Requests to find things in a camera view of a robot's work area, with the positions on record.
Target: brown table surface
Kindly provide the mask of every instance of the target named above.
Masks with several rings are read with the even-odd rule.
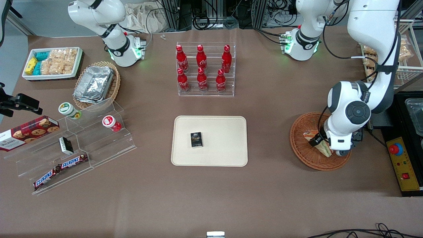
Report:
[[[288,135],[294,120],[321,111],[336,82],[361,79],[360,59],[340,60],[319,46],[310,60],[298,62],[253,30],[165,35],[166,41],[154,35],[145,60],[119,68],[116,101],[126,111],[124,120],[138,148],[40,196],[31,195],[28,180],[17,177],[14,162],[0,160],[2,237],[189,238],[223,230],[228,238],[300,238],[328,230],[372,229],[376,222],[423,235],[423,198],[399,197],[388,153],[368,134],[350,161],[332,172],[312,170],[292,152]],[[327,39],[341,56],[359,53],[345,27],[328,28]],[[81,47],[83,68],[111,61],[100,37],[32,36],[28,41],[29,49]],[[179,97],[177,41],[236,42],[235,97]],[[72,102],[74,84],[19,78],[15,94],[40,100],[45,115],[61,118],[57,107]],[[248,164],[174,166],[173,121],[179,115],[245,117]],[[0,128],[36,117],[17,111]]]

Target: teal snack package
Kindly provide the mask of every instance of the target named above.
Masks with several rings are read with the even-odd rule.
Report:
[[[32,73],[32,75],[41,75],[41,62],[38,62],[35,65],[34,72]]]
[[[47,57],[49,57],[50,52],[49,51],[44,51],[44,52],[38,52],[35,54],[35,58],[38,61],[43,61],[45,59],[47,59]]]

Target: clear acrylic bottle rack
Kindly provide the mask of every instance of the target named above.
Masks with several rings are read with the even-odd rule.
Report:
[[[191,90],[188,93],[181,92],[178,81],[176,80],[179,96],[195,97],[195,96],[208,96],[208,97],[234,97],[235,96],[235,59],[236,59],[236,46],[234,42],[178,42],[188,58],[188,73],[185,75],[188,78]],[[197,46],[202,44],[204,53],[207,56],[207,84],[209,90],[207,92],[200,92],[197,82],[198,66],[197,66]],[[216,90],[216,77],[217,71],[222,68],[222,54],[223,47],[228,44],[231,47],[232,64],[231,69],[226,77],[226,91],[223,94],[218,94]]]
[[[78,120],[68,117],[58,120],[60,130],[6,153],[5,159],[16,162],[18,176],[29,180],[28,191],[32,194],[44,193],[136,148],[122,120],[121,114],[124,111],[112,99],[94,104],[81,112],[82,116]],[[122,124],[120,131],[113,132],[103,126],[102,119],[107,115],[115,117]],[[74,150],[72,155],[62,153],[59,145],[62,136],[71,141]],[[88,155],[88,161],[59,172],[34,191],[33,183],[36,180],[58,164],[82,154]]]

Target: yellow control panel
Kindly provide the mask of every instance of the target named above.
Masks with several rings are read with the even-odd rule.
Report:
[[[402,137],[387,141],[389,155],[391,156],[399,186],[402,191],[419,190],[419,183],[410,163],[407,151],[402,141]]]

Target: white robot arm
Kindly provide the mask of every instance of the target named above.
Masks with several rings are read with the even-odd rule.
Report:
[[[338,155],[348,153],[353,133],[369,121],[371,113],[380,113],[392,103],[397,48],[401,42],[394,25],[399,0],[297,0],[304,23],[300,29],[287,32],[292,36],[292,42],[287,47],[290,48],[289,55],[300,61],[309,59],[323,31],[325,23],[322,16],[328,16],[339,4],[346,2],[351,6],[348,9],[348,33],[357,42],[377,52],[378,73],[372,84],[341,81],[329,91],[327,105],[332,115],[320,128],[314,143],[327,139]],[[345,11],[347,9],[343,8],[335,16]]]
[[[125,7],[119,0],[77,0],[69,3],[68,13],[75,23],[103,38],[119,66],[128,67],[142,59],[140,38],[125,35],[118,25],[126,16]]]

